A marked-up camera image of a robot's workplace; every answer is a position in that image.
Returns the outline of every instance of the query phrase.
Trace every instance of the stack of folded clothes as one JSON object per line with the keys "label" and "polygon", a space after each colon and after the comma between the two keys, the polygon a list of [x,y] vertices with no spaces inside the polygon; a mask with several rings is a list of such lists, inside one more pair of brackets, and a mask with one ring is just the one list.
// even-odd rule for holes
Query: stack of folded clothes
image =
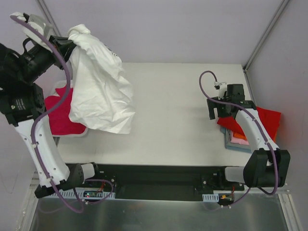
{"label": "stack of folded clothes", "polygon": [[[279,128],[281,113],[260,107],[257,107],[257,111],[263,126],[265,127],[269,136],[275,141]],[[219,118],[217,124],[221,126],[220,131],[225,134],[226,149],[251,153],[246,136],[239,124],[235,121],[235,119],[233,119],[233,117]]]}

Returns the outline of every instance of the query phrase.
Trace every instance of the white cloth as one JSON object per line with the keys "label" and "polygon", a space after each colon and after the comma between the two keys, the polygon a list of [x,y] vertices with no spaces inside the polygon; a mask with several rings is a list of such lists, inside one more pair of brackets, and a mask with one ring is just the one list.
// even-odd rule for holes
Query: white cloth
{"label": "white cloth", "polygon": [[84,25],[68,34],[77,45],[70,57],[74,80],[70,120],[91,129],[128,134],[135,108],[121,59]]}

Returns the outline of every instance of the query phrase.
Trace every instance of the red cloth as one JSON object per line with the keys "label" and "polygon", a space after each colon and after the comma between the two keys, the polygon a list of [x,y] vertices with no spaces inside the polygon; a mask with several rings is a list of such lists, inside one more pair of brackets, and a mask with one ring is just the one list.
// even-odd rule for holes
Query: red cloth
{"label": "red cloth", "polygon": [[[56,103],[58,103],[65,93],[64,88],[57,88],[56,92],[59,96],[48,96],[45,99],[46,109],[51,109]],[[49,124],[51,133],[54,136],[63,136],[71,134],[82,134],[86,127],[80,123],[74,123],[70,121],[68,114],[71,110],[71,101],[73,96],[73,89],[71,88],[66,100],[53,112],[49,114]]]}
{"label": "red cloth", "polygon": [[[259,118],[268,132],[269,136],[274,139],[279,127],[279,121],[281,117],[280,112],[275,112],[267,109],[257,107],[259,113]],[[219,118],[217,124],[221,125],[224,128],[227,128],[233,132],[240,133],[245,135],[240,125],[233,119],[233,117]]]}

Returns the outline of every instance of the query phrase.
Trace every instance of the pink cloth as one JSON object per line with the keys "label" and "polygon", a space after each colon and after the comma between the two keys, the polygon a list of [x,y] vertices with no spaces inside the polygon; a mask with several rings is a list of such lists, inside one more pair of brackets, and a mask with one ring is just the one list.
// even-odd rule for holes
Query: pink cloth
{"label": "pink cloth", "polygon": [[231,143],[238,143],[238,144],[241,144],[241,145],[249,146],[248,141],[234,137],[233,136],[233,131],[231,131],[231,140],[230,140],[230,142]]}

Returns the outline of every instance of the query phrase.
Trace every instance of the white wall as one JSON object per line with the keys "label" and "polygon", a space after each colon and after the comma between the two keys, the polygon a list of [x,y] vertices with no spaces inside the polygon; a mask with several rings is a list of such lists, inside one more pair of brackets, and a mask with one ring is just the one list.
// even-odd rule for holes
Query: white wall
{"label": "white wall", "polygon": [[308,230],[308,1],[293,0],[249,69],[261,107],[282,112],[279,142],[291,154],[287,182]]}
{"label": "white wall", "polygon": [[[34,0],[1,2],[0,42],[22,52],[22,41],[26,37],[21,32],[21,27],[9,18],[15,11],[38,15],[41,13]],[[62,72],[55,67],[42,75],[38,84],[49,93],[54,82],[62,78]],[[7,124],[5,116],[0,114],[0,231],[14,230],[34,169],[33,161],[22,139],[13,126]]]}
{"label": "white wall", "polygon": [[245,64],[281,0],[45,0],[124,62]]}

